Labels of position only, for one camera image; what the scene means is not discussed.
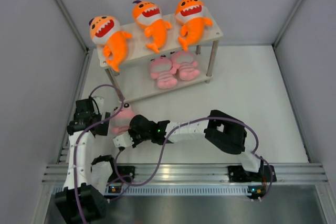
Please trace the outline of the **pink striped plush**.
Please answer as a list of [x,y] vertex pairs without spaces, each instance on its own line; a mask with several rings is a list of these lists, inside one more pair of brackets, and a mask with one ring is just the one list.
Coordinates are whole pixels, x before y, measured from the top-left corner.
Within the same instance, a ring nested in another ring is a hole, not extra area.
[[134,111],[129,103],[125,103],[121,111],[110,120],[110,131],[114,135],[120,135],[129,129],[130,122],[135,116]]
[[149,65],[149,71],[151,78],[156,80],[156,85],[159,89],[171,89],[178,83],[178,80],[175,78],[177,69],[166,55],[152,59]]
[[171,55],[173,66],[177,69],[179,78],[183,81],[196,79],[200,71],[197,69],[198,62],[189,51],[177,51]]

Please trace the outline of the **orange shark plush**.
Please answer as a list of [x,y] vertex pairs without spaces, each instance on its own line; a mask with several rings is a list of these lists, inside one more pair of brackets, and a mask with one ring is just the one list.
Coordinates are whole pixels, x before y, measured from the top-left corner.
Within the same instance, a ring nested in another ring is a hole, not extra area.
[[151,1],[134,0],[132,16],[136,24],[143,29],[147,38],[153,41],[146,47],[159,53],[167,40],[167,30],[172,29],[170,22],[163,19],[160,8]]
[[175,10],[175,19],[181,25],[178,41],[183,50],[199,42],[206,26],[213,21],[205,15],[205,5],[201,0],[180,0]]
[[129,32],[123,31],[119,21],[113,16],[97,16],[89,21],[89,34],[96,46],[102,46],[102,52],[115,72],[120,72],[120,65],[128,56]]

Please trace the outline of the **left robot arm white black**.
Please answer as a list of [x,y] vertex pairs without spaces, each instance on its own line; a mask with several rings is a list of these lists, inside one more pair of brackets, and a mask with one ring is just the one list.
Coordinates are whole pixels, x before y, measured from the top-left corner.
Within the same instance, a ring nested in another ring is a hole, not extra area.
[[76,101],[72,121],[67,126],[69,164],[62,190],[55,194],[55,204],[66,223],[89,223],[107,214],[104,191],[117,179],[119,170],[111,155],[94,156],[97,135],[106,136],[109,112],[101,113],[102,97]]

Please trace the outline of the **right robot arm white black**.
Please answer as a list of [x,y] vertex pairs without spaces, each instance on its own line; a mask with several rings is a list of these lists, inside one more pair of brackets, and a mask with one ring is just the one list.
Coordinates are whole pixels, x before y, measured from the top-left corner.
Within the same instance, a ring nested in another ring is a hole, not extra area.
[[136,115],[128,129],[132,147],[144,141],[165,146],[181,141],[207,140],[220,151],[237,155],[247,178],[258,180],[264,167],[256,156],[259,139],[247,124],[219,110],[211,110],[205,118],[189,122],[150,121]]

